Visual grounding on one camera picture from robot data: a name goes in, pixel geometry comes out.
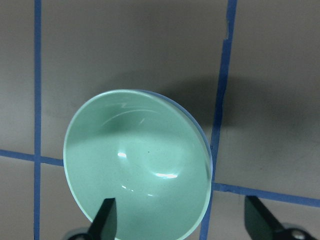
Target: gray wall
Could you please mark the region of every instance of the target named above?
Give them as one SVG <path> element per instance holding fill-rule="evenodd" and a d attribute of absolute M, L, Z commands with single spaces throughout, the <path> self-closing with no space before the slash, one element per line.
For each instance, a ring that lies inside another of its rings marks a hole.
<path fill-rule="evenodd" d="M 146 89 L 176 100 L 210 139 L 227 4 L 42 0 L 41 156 L 61 161 L 73 114 L 112 89 Z M 238 1 L 217 183 L 320 199 L 319 13 L 317 0 Z M 0 149 L 32 158 L 32 0 L 1 1 L 0 56 Z M 34 163 L 9 155 L 0 156 L 0 232 L 3 239 L 33 239 Z M 42 163 L 40 181 L 41 240 L 89 226 L 63 167 Z M 320 208 L 263 202 L 281 222 L 320 238 Z M 215 191 L 208 239 L 248 240 L 243 204 L 243 195 Z M 199 234 L 200 228 L 188 239 Z"/>

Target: grid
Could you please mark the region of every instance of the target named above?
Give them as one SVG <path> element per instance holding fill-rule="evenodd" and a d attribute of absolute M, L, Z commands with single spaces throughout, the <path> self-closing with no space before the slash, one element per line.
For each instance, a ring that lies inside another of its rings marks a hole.
<path fill-rule="evenodd" d="M 208 237 L 208 229 L 210 225 L 210 212 L 212 207 L 212 198 L 214 191 L 230 192 L 239 195 L 255 195 L 260 198 L 274 201 L 282 201 L 293 204 L 320 207 L 319 199 L 257 190 L 236 185 L 217 183 L 214 181 L 215 167 L 219 148 L 220 129 L 223 119 L 224 95 L 228 83 L 228 73 L 231 58 L 236 9 L 237 0 L 228 0 L 226 12 L 226 19 L 228 22 L 228 37 L 223 41 L 222 45 L 218 88 L 216 94 L 214 120 L 212 125 L 212 135 L 210 141 L 210 149 L 213 159 L 211 197 L 208 209 L 201 223 L 199 240 L 207 240 Z M 63 161 L 61 159 L 41 156 L 41 15 L 42 2 L 41 0 L 34 0 L 34 154 L 26 154 L 0 149 L 0 156 L 34 162 L 34 240 L 40 240 L 41 163 L 63 167 Z"/>

